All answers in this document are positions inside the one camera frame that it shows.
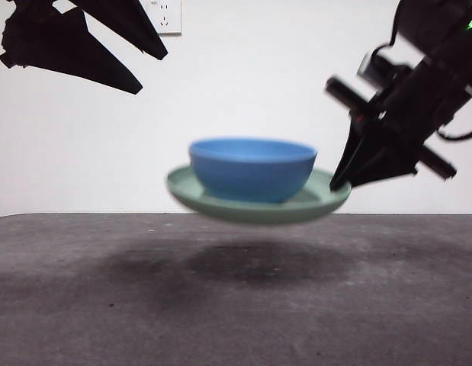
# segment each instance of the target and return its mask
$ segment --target plate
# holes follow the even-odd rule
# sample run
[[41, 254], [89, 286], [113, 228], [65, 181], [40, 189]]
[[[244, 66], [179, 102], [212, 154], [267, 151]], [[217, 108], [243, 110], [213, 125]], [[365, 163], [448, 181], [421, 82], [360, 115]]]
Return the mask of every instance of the plate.
[[166, 184], [171, 194], [186, 207], [209, 217], [236, 223], [300, 223], [324, 217], [340, 208], [351, 194], [346, 183], [331, 191], [332, 175], [314, 169], [303, 189], [280, 204], [260, 204], [223, 200], [209, 195], [190, 166], [168, 174]]

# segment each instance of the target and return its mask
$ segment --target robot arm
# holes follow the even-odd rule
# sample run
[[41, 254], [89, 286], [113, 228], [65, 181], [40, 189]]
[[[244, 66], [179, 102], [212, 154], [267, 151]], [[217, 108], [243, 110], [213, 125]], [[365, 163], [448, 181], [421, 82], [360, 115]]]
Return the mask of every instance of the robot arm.
[[138, 0], [71, 0], [76, 8], [64, 14], [54, 0], [14, 2], [0, 56], [8, 68], [35, 66], [136, 94], [142, 85], [88, 32], [84, 12], [157, 59], [168, 53]]
[[[379, 54], [397, 33], [425, 54], [412, 69]], [[350, 109], [348, 142], [331, 182], [353, 186], [416, 174], [420, 161], [441, 177], [454, 167], [424, 145], [472, 98], [472, 1], [401, 0], [390, 44], [367, 56], [358, 74], [378, 89], [366, 101], [337, 78], [326, 90]], [[465, 140], [472, 133], [447, 140]]]

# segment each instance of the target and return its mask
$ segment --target white wall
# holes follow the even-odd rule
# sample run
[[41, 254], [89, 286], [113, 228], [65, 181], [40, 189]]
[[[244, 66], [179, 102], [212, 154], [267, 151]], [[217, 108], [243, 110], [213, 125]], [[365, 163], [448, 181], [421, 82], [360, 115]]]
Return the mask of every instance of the white wall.
[[[367, 96], [362, 56], [390, 36], [397, 0], [185, 0], [184, 34], [163, 61], [98, 22], [91, 32], [143, 83], [137, 96], [82, 79], [0, 63], [0, 216], [33, 212], [185, 212], [164, 178], [188, 144], [219, 135], [318, 146], [334, 171], [347, 111], [323, 93], [332, 74]], [[13, 11], [0, 1], [0, 40]], [[400, 42], [397, 60], [420, 57]], [[472, 103], [451, 131], [472, 128]], [[355, 189], [341, 212], [472, 214], [472, 141], [430, 146], [456, 164], [444, 183], [427, 168]]]

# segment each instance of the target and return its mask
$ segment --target blue bowl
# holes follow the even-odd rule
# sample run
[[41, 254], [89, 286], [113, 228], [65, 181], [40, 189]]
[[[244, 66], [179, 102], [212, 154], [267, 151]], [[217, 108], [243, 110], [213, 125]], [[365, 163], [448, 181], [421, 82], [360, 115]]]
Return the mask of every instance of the blue bowl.
[[317, 151], [279, 140], [219, 138], [190, 145], [191, 167], [214, 197], [277, 203], [307, 183]]

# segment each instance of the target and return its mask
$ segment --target gray table surface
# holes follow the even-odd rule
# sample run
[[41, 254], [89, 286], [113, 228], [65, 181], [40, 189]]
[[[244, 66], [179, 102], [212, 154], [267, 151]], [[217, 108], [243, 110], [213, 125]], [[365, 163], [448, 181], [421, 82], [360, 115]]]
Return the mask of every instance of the gray table surface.
[[0, 366], [472, 366], [472, 216], [0, 218]]

